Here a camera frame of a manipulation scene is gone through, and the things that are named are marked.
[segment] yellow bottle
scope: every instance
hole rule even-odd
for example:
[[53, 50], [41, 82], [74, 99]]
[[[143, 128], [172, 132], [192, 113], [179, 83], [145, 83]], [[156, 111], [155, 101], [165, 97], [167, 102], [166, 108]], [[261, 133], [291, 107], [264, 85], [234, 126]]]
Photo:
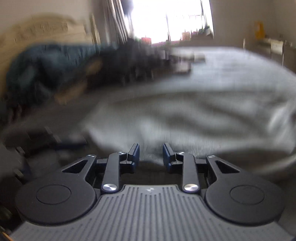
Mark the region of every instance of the yellow bottle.
[[258, 21], [255, 22], [255, 36], [257, 40], [265, 38], [265, 31], [263, 27], [263, 23]]

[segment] white bedsheet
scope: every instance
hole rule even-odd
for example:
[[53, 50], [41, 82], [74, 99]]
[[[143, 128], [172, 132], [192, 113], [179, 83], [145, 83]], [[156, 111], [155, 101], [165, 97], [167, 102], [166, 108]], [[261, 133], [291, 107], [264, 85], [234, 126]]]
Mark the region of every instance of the white bedsheet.
[[192, 73], [109, 92], [83, 122], [101, 147], [162, 164], [162, 144], [197, 157], [215, 154], [268, 178], [294, 171], [296, 76], [233, 48], [179, 48], [203, 53]]

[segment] red object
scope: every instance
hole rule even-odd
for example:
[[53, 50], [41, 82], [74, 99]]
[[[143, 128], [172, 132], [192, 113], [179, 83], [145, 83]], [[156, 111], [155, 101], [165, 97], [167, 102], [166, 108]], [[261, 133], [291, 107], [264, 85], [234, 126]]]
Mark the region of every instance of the red object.
[[141, 41], [151, 45], [151, 38], [141, 38]]

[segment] window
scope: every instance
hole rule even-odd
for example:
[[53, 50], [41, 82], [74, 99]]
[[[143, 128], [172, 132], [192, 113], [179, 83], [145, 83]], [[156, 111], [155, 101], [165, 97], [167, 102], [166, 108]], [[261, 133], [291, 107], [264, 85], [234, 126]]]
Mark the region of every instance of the window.
[[168, 34], [180, 40], [182, 32], [196, 32], [212, 18], [210, 13], [205, 18], [200, 0], [133, 0], [133, 6], [134, 36], [151, 38], [152, 44], [165, 42]]

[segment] metal screw head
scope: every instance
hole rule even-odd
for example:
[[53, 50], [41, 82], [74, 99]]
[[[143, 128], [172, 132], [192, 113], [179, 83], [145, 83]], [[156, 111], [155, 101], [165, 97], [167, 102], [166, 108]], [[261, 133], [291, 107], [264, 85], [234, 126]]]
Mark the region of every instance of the metal screw head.
[[187, 192], [196, 192], [198, 189], [199, 189], [199, 186], [196, 185], [196, 184], [186, 184], [184, 186], [184, 189], [187, 191]]
[[110, 192], [110, 191], [115, 191], [117, 189], [117, 186], [113, 183], [107, 183], [107, 184], [104, 184], [102, 188], [103, 190]]

